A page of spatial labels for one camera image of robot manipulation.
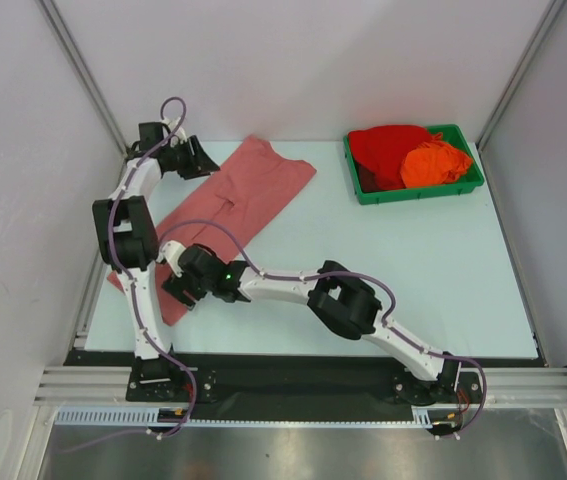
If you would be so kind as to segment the pink t shirt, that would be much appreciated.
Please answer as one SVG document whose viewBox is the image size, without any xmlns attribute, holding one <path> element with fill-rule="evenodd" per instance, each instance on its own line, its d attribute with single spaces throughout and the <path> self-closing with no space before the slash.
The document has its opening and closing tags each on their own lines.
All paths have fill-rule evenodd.
<svg viewBox="0 0 567 480">
<path fill-rule="evenodd" d="M 165 242 L 211 248 L 227 262 L 239 254 L 311 181 L 316 169 L 250 136 L 159 223 Z"/>
</svg>

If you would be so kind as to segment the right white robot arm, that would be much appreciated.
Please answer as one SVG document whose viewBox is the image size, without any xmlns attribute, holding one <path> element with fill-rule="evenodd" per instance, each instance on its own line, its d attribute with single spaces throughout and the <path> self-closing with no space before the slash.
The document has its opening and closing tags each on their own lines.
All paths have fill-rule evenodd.
<svg viewBox="0 0 567 480">
<path fill-rule="evenodd" d="M 189 309 L 208 294 L 226 303 L 304 305 L 336 336 L 368 341 L 388 353 L 432 399 L 447 401 L 460 389 L 461 361 L 399 324 L 382 307 L 371 278 L 335 261 L 315 271 L 274 272 L 247 259 L 225 262 L 202 244 L 186 247 L 176 241 L 166 242 L 160 256 L 172 270 L 162 289 Z"/>
</svg>

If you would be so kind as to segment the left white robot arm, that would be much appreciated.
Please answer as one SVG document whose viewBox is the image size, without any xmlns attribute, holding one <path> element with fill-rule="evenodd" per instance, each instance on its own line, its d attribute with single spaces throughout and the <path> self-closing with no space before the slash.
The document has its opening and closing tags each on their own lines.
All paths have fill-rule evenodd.
<svg viewBox="0 0 567 480">
<path fill-rule="evenodd" d="M 209 248 L 160 242 L 147 200 L 168 172 L 185 180 L 208 176 L 218 165 L 194 136 L 185 137 L 168 121 L 142 123 L 139 139 L 127 151 L 119 185 L 92 205 L 99 251 L 115 273 L 134 322 L 134 361 L 126 398 L 130 402 L 187 400 L 193 382 L 177 365 L 166 336 L 156 284 L 156 269 L 170 274 L 163 285 L 169 295 L 193 308 L 213 288 L 225 264 Z"/>
</svg>

